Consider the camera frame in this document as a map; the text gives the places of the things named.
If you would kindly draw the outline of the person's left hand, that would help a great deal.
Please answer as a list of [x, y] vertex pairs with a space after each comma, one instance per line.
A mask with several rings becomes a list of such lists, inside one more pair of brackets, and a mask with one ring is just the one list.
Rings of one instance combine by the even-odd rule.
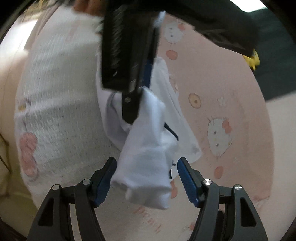
[[104, 16], [106, 9], [105, 0], [75, 0], [74, 11], [91, 16]]

